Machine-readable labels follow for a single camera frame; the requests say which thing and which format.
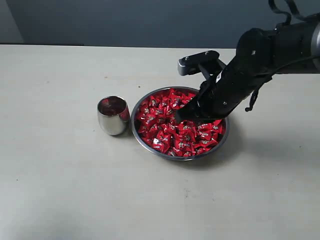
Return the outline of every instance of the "stainless steel bowl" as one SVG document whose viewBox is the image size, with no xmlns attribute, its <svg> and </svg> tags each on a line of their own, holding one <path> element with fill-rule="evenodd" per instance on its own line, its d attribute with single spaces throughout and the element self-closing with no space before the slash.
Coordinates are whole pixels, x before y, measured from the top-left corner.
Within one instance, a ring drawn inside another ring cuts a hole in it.
<svg viewBox="0 0 320 240">
<path fill-rule="evenodd" d="M 188 160 L 194 160 L 194 159 L 199 159 L 202 158 L 204 156 L 207 156 L 211 153 L 213 153 L 214 151 L 218 150 L 226 141 L 228 134 L 229 134 L 229 130 L 230 130 L 230 122 L 228 118 L 225 118 L 222 122 L 222 124 L 225 127 L 225 133 L 224 135 L 221 137 L 221 139 L 219 139 L 219 143 L 214 146 L 211 150 L 200 154 L 200 155 L 195 155 L 195 156 L 187 156 L 187 157 L 181 157 L 181 156 L 169 156 L 167 154 L 161 153 L 157 150 L 154 150 L 152 147 L 148 146 L 139 136 L 138 134 L 138 130 L 140 127 L 140 122 L 136 120 L 136 114 L 139 111 L 139 106 L 142 103 L 143 100 L 145 100 L 146 98 L 148 98 L 151 95 L 155 95 L 155 94 L 161 94 L 165 91 L 169 91 L 169 89 L 177 89 L 180 92 L 184 92 L 184 93 L 194 93 L 197 94 L 198 90 L 191 88 L 191 87 L 185 87 L 185 86 L 170 86 L 170 87 L 163 87 L 163 88 L 159 88 L 157 90 L 154 90 L 150 93 L 148 93 L 147 95 L 145 95 L 143 98 L 140 99 L 140 101 L 137 102 L 137 104 L 134 106 L 134 109 L 132 111 L 131 114 L 131 127 L 132 127 L 132 132 L 134 137 L 137 139 L 137 141 L 148 151 L 150 151 L 151 153 L 161 156 L 165 159 L 169 159 L 169 160 L 174 160 L 174 161 L 188 161 Z"/>
</svg>

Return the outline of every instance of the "gray wall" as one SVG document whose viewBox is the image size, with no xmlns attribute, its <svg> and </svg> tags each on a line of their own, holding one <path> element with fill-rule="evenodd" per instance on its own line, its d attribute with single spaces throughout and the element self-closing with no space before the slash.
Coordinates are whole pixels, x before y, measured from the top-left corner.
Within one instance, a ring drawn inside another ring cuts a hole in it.
<svg viewBox="0 0 320 240">
<path fill-rule="evenodd" d="M 22 43 L 23 39 L 6 0 L 0 0 L 0 43 Z"/>
<path fill-rule="evenodd" d="M 7 0 L 27 43 L 234 48 L 246 30 L 284 18 L 268 0 Z M 283 0 L 276 0 L 285 6 Z M 305 15 L 320 0 L 296 0 Z"/>
</svg>

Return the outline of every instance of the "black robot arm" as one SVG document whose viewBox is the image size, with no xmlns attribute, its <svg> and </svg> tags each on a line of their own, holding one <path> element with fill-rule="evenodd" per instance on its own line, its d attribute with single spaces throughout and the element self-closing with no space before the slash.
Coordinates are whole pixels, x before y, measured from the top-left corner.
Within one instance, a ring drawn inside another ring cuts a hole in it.
<svg viewBox="0 0 320 240">
<path fill-rule="evenodd" d="M 216 51 L 178 61 L 181 75 L 202 72 L 206 79 L 197 96 L 176 112 L 178 122 L 225 118 L 252 93 L 249 107 L 245 109 L 251 111 L 260 87 L 274 74 L 320 73 L 320 14 L 303 17 L 292 0 L 285 1 L 293 16 L 303 22 L 290 24 L 291 15 L 278 10 L 274 0 L 269 0 L 275 13 L 287 15 L 286 22 L 277 24 L 273 30 L 253 28 L 245 32 L 228 65 L 219 60 Z"/>
</svg>

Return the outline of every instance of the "table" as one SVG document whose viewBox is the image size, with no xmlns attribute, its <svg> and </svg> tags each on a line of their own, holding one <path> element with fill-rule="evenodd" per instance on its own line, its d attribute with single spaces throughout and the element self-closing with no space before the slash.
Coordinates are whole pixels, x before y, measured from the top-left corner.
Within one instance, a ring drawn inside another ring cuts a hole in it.
<svg viewBox="0 0 320 240">
<path fill-rule="evenodd" d="M 228 62 L 234 49 L 216 49 Z M 319 75 L 278 75 L 225 145 L 164 160 L 106 135 L 97 103 L 199 88 L 177 60 L 205 49 L 0 46 L 0 239 L 301 240 L 320 235 Z"/>
</svg>

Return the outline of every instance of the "stainless steel cup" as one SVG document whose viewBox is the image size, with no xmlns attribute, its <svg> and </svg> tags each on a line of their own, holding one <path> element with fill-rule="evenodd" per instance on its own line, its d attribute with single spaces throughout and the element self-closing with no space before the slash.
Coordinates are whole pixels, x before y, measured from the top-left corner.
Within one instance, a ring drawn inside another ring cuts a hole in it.
<svg viewBox="0 0 320 240">
<path fill-rule="evenodd" d="M 129 122 L 127 102 L 119 96 L 107 96 L 98 103 L 98 121 L 102 130 L 109 135 L 123 133 Z"/>
</svg>

